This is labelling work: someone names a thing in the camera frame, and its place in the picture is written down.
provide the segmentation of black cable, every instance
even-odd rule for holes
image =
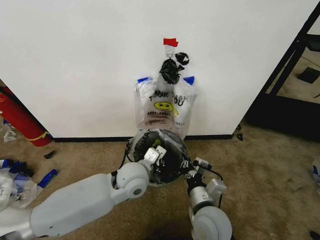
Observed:
[[[133,161],[130,159],[130,157],[129,157],[129,154],[128,154],[128,152],[127,152],[127,148],[125,148],[125,150],[124,150],[123,159],[122,159],[121,165],[119,166],[118,170],[119,170],[120,168],[122,168],[122,166],[125,164],[126,157],[128,158],[128,160],[129,160],[130,162],[133,162]]]
[[[222,195],[223,195],[223,193],[221,193],[220,198],[219,198],[219,205],[218,205],[219,209],[221,209]]]
[[[211,170],[211,169],[208,169],[208,168],[206,168],[206,167],[204,167],[204,166],[201,166],[201,165],[198,165],[198,166],[199,166],[200,168],[202,168],[202,169],[205,169],[205,170],[207,170],[207,171],[209,171],[209,172],[217,175],[217,176],[221,179],[222,182],[224,181],[224,178],[221,176],[220,173],[218,173],[218,172],[216,172],[216,171],[213,171],[213,170]]]
[[[121,165],[120,165],[120,167],[118,168],[118,170],[119,170],[120,168],[122,168],[122,166],[125,164],[125,160],[126,160],[126,156],[127,156],[126,153],[127,153],[127,151],[124,150],[123,159],[122,159]]]

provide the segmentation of floor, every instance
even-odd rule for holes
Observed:
[[[307,67],[320,71],[320,52],[309,51],[306,48],[302,57],[295,65],[294,69],[286,79],[277,95],[320,104],[320,96],[315,97],[320,94],[320,77],[312,84],[298,79],[298,76]],[[277,80],[278,78],[273,81],[267,93],[271,91]]]
[[[320,232],[319,187],[311,174],[312,162],[320,158],[320,143],[241,125],[243,141],[236,137],[186,141],[192,159],[209,161],[223,175],[227,191],[221,208],[230,218],[235,239],[311,239],[310,230]],[[59,170],[31,204],[35,207],[64,186],[116,170],[125,145],[52,142],[37,148],[20,137],[0,143],[0,159],[26,161],[35,170],[35,182],[51,169]],[[52,150],[53,158],[45,159],[43,155]],[[141,198],[117,205],[110,214],[60,239],[190,240],[189,205],[181,177],[159,188],[149,187]]]

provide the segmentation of yellow smiley face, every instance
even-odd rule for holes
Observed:
[[[174,110],[174,107],[172,106],[172,104],[168,103],[168,102],[156,102],[154,104],[154,107],[156,109],[164,110],[164,111],[173,111]]]

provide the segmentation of red fire extinguisher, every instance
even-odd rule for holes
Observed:
[[[0,94],[0,115],[14,126],[36,147],[52,141],[50,134],[33,118],[8,87],[2,87]]]

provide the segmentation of black baseboard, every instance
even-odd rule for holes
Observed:
[[[190,135],[184,140],[227,140],[232,139],[232,134],[225,135]],[[54,137],[56,143],[98,143],[98,142],[127,142],[132,136],[116,137]]]

